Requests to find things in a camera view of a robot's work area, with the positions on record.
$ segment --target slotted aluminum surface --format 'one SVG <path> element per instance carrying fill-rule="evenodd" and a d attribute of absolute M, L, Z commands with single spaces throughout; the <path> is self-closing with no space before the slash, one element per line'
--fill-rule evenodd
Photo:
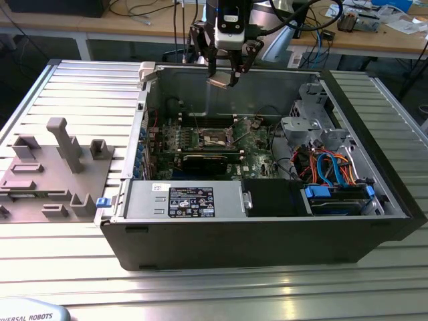
<path fill-rule="evenodd" d="M 376 78 L 331 71 L 373 138 L 422 209 L 428 213 L 428 138 Z M 344 122 L 336 112 L 341 126 Z"/>
<path fill-rule="evenodd" d="M 70 131 L 79 140 L 99 136 L 116 146 L 105 192 L 113 194 L 132 118 L 130 102 L 121 100 L 135 98 L 109 95 L 136 93 L 137 69 L 138 64 L 62 62 L 44 90 L 70 92 L 50 104 L 42 100 L 42 92 L 13 134 L 36 134 L 51 115 L 72 115 Z M 106 70 L 121 76 L 99 76 Z M 105 106 L 97 98 L 82 98 L 92 90 L 104 92 L 100 99 L 114 103 Z M 82 95 L 75 96 L 75 91 Z M 72 106 L 70 96 L 87 100 Z M 13 156 L 8 145 L 10 141 L 1 145 L 3 171 Z M 402 242 L 380 246 L 357 264 L 128 272 L 93 224 L 0 225 L 0 297 L 62 304 L 79 321 L 426 320 L 427 266 L 426 228 Z"/>

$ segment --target motherboard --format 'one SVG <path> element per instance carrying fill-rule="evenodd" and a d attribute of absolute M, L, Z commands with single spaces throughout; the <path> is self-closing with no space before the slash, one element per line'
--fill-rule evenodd
<path fill-rule="evenodd" d="M 278 178 L 270 152 L 272 126 L 255 116 L 207 118 L 179 114 L 148 129 L 155 180 Z"/>

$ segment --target black computer case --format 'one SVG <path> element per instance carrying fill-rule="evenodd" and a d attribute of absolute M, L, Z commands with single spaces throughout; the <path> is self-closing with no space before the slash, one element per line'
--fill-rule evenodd
<path fill-rule="evenodd" d="M 109 0 L 6 0 L 13 12 L 101 17 Z"/>

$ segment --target wooden desk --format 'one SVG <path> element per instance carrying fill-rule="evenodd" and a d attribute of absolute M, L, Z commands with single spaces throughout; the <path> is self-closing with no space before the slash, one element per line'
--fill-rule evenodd
<path fill-rule="evenodd" d="M 130 6 L 137 3 L 143 2 L 142 0 L 129 0 Z M 322 15 L 325 13 L 330 3 L 331 2 L 326 0 L 325 2 L 314 5 L 314 11 L 318 15 L 320 21 L 329 19 Z M 151 11 L 170 4 L 170 0 L 159 0 L 155 5 L 135 9 L 135 11 Z M 412 7 L 411 12 L 422 12 L 425 9 L 426 8 L 423 7 Z M 126 14 L 124 1 L 121 0 L 117 2 L 114 5 L 114 10 Z M 202 10 L 203 6 L 200 5 L 198 19 L 202 16 Z M 187 33 L 190 22 L 195 14 L 195 5 L 187 4 L 185 13 L 185 33 Z M 151 25 L 145 25 L 129 17 L 117 16 L 109 11 L 105 12 L 101 18 L 12 13 L 10 11 L 9 14 L 29 35 L 70 37 L 75 39 L 83 60 L 91 59 L 90 49 L 87 43 L 89 39 L 158 43 L 174 42 L 173 8 L 164 9 L 151 14 L 148 19 Z M 363 31 L 344 33 L 337 30 L 336 24 L 330 26 L 328 29 L 336 32 L 336 37 L 332 49 L 330 50 L 333 54 L 416 59 L 426 42 L 424 33 L 406 35 L 386 25 L 382 25 L 378 33 L 367 33 Z M 2 12 L 0 12 L 0 33 L 19 33 Z M 183 42 L 182 36 L 181 7 L 177 6 L 178 44 Z M 302 53 L 311 50 L 313 45 L 314 38 L 310 33 L 303 33 L 300 39 L 293 39 L 289 48 L 293 51 L 290 61 L 292 61 L 294 57 L 301 56 Z"/>

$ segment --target warning label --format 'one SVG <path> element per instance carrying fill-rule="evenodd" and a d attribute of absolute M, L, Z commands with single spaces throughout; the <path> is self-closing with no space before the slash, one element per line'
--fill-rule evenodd
<path fill-rule="evenodd" d="M 171 187 L 170 217 L 215 217 L 212 187 Z"/>

